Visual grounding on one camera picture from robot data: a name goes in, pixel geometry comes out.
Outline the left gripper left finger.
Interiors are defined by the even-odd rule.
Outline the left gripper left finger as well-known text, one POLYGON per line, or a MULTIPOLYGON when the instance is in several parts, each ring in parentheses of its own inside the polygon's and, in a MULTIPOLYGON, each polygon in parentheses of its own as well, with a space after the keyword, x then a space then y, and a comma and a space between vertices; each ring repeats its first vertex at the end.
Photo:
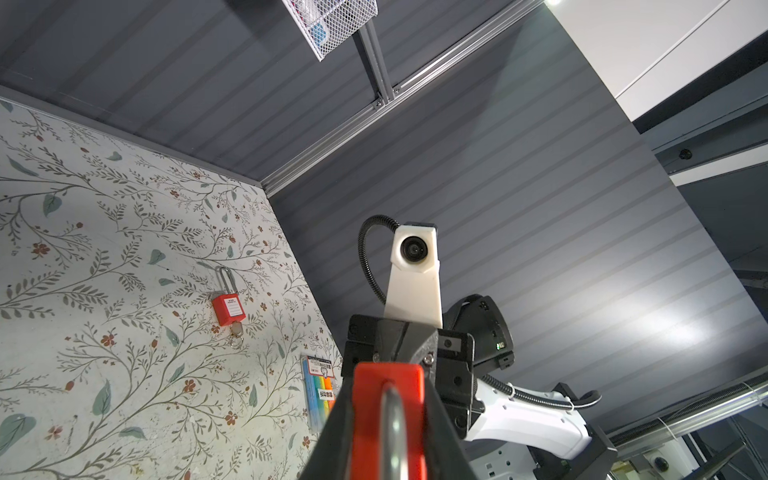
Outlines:
POLYGON ((339 395, 312 453, 299 476, 300 480, 344 480, 349 478, 349 462, 354 438, 354 381, 343 381, 339 395))

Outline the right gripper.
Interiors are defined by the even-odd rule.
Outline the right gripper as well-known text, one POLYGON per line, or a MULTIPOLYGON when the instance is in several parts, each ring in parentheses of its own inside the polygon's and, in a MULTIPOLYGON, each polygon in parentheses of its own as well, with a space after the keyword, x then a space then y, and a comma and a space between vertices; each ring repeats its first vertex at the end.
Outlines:
POLYGON ((341 377, 353 376, 360 363, 411 363, 421 366, 442 401, 450 422, 465 438, 484 407, 477 391, 474 337, 469 333, 354 315, 348 324, 341 377))

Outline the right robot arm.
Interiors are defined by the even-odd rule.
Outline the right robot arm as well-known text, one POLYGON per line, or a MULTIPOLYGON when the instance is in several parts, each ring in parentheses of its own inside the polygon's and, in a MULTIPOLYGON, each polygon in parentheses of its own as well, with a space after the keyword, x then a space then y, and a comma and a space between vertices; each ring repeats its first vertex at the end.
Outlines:
POLYGON ((350 479, 472 479, 463 444, 495 440, 526 448, 536 479, 605 479, 613 444, 582 411, 600 401, 559 384, 539 393, 502 382, 495 369, 514 360, 513 341, 495 302, 473 294, 444 309, 437 230, 385 215, 358 234, 363 274, 382 302, 379 317, 349 323, 342 375, 343 439, 350 479), (365 242, 391 231, 391 273, 379 287, 365 242))

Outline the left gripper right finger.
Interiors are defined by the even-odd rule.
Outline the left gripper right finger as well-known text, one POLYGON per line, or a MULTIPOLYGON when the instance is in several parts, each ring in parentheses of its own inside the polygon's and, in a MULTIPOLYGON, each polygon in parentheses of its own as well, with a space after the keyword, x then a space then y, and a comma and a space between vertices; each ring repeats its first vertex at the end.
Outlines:
POLYGON ((424 455, 429 480, 475 480, 433 382, 424 374, 424 455))

